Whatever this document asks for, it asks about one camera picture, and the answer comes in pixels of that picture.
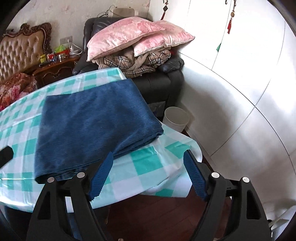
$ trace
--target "blue fabric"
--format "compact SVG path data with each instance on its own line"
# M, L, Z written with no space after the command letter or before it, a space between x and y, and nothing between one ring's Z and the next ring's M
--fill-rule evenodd
M35 180L71 178L112 152L114 159L163 134L131 79L47 96L35 154Z

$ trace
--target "bed headboard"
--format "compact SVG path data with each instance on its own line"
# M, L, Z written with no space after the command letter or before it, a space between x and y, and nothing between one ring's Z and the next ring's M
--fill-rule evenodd
M17 72L25 72L39 64L40 56L51 53L52 26L43 23L30 26L24 23L16 33L3 35L0 42L0 84Z

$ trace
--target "white plastic bin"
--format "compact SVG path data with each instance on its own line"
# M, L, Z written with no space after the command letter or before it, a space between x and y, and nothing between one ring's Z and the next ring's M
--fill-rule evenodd
M188 122L189 116L181 108L172 106L165 110L163 123L175 131L182 132Z

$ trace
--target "black leather sofa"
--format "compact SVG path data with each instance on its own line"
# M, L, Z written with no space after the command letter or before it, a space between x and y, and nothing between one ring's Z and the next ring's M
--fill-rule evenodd
M98 66L92 62L86 62L87 43L97 32L122 18L90 18L84 26L83 54L73 69L73 74L80 74L97 70ZM133 78L146 103L156 117L162 117L167 107L174 106L180 94L184 81L181 72L184 62L175 56L160 66L156 72L146 73Z

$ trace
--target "carved wooden frame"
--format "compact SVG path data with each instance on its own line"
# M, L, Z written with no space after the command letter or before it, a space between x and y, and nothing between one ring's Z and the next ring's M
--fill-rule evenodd
M44 43L43 43L43 52L45 54L49 54L52 52L50 48L50 40L51 40L51 33L52 33L52 25L50 23L43 23L38 26L33 26L30 28L30 25L24 23L21 25L20 30L18 32L6 32L3 37L8 36L11 38L17 37L20 34L24 35L31 35L38 31L42 30L44 32Z

